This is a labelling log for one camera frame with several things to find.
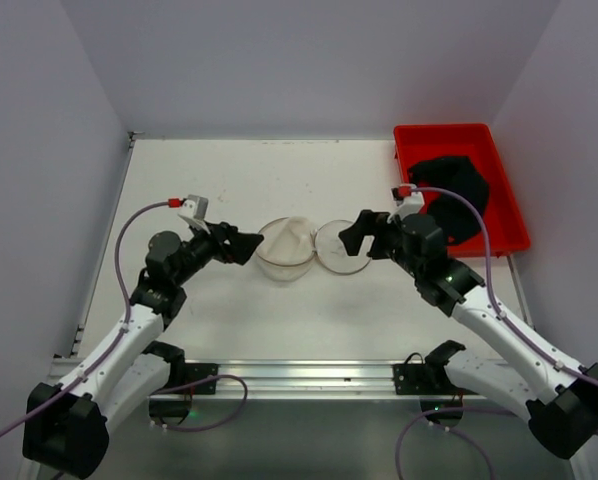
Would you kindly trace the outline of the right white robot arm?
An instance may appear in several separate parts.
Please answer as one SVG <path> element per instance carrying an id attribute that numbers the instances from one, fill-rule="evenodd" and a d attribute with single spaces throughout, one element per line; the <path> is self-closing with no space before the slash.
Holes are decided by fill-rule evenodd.
<path id="1" fill-rule="evenodd" d="M 420 377 L 430 389 L 443 393 L 456 387 L 488 398 L 525 421 L 560 459 L 572 458 L 598 432 L 598 363 L 583 366 L 516 317 L 480 275 L 448 254 L 431 216 L 364 210 L 339 238 L 350 256 L 371 238 L 369 258 L 396 263 L 413 277 L 424 301 L 501 357 L 481 359 L 448 340 L 425 357 Z"/>

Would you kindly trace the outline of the white mesh laundry bag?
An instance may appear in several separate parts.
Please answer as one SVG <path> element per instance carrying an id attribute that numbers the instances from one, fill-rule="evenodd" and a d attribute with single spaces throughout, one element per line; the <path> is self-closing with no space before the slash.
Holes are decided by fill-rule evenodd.
<path id="1" fill-rule="evenodd" d="M 351 225 L 343 219 L 321 226 L 299 216 L 275 219 L 259 231 L 264 240 L 255 251 L 256 263 L 266 277 L 277 282 L 296 281 L 315 263 L 335 275 L 357 274 L 370 263 L 370 241 L 362 242 L 358 255 L 349 256 L 339 234 Z"/>

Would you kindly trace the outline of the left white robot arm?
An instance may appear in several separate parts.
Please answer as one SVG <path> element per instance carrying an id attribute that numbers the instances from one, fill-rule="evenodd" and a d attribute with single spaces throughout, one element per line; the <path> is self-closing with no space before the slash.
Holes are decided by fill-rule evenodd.
<path id="1" fill-rule="evenodd" d="M 27 400 L 25 458 L 79 479 L 92 475 L 126 415 L 157 390 L 187 379 L 184 352 L 159 342 L 185 303 L 183 288 L 210 261 L 246 264 L 264 238 L 221 222 L 190 240 L 155 234 L 123 316 L 104 340 L 56 384 L 38 384 Z"/>

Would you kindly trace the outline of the black bra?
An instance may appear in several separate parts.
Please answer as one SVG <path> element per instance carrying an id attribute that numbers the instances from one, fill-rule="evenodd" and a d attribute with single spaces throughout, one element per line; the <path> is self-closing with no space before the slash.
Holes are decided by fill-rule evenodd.
<path id="1" fill-rule="evenodd" d="M 483 217 L 490 187 L 468 156 L 441 156 L 407 169 L 418 187 L 435 188 L 437 197 L 428 203 L 427 214 L 442 229 L 448 246 L 458 246 L 481 232 L 477 215 Z"/>

